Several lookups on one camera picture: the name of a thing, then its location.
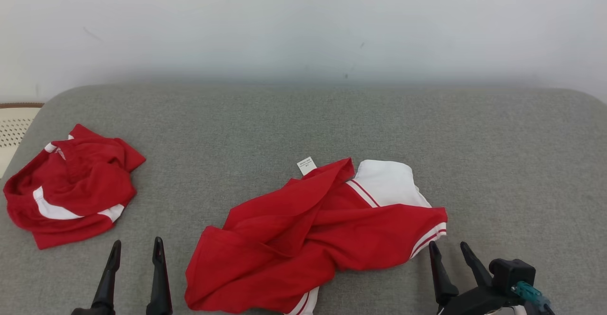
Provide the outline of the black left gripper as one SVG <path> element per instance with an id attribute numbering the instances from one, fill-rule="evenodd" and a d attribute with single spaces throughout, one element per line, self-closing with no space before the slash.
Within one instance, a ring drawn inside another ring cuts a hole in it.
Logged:
<path id="1" fill-rule="evenodd" d="M 71 315 L 116 315 L 114 308 L 115 277 L 120 268 L 121 240 L 113 243 L 108 261 L 102 273 L 91 308 L 76 308 Z M 173 315 L 173 302 L 169 285 L 164 243 L 161 237 L 154 239 L 152 254 L 154 275 L 150 302 L 146 315 Z"/>

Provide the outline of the cream perforated laundry basket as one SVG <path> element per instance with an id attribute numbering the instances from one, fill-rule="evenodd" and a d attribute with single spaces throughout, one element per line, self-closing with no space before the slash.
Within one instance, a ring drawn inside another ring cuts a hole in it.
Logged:
<path id="1" fill-rule="evenodd" d="M 0 103 L 0 179 L 43 103 Z"/>

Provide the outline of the red shorts white side stripe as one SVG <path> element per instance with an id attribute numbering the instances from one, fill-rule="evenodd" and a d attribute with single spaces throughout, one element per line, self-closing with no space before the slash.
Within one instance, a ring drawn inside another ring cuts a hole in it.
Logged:
<path id="1" fill-rule="evenodd" d="M 40 250 L 91 239 L 112 229 L 136 196 L 131 173 L 145 161 L 124 140 L 77 124 L 7 180 L 7 213 Z"/>

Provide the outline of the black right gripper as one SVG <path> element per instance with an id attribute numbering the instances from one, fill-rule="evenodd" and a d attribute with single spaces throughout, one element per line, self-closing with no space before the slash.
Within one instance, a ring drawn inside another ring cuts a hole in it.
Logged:
<path id="1" fill-rule="evenodd" d="M 478 286 L 462 294 L 451 283 L 436 242 L 429 244 L 434 298 L 439 306 L 437 315 L 486 315 L 505 306 L 517 306 L 516 293 L 491 286 L 492 276 L 470 246 L 461 242 L 460 248 Z"/>

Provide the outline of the red basketball jersey white trim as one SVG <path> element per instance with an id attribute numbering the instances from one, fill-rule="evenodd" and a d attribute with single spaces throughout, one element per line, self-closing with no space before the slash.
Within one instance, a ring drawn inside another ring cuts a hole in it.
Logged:
<path id="1" fill-rule="evenodd" d="M 367 159 L 355 167 L 345 158 L 237 205 L 221 228 L 206 227 L 185 272 L 185 303 L 313 315 L 336 272 L 404 264 L 446 235 L 447 223 L 408 165 Z"/>

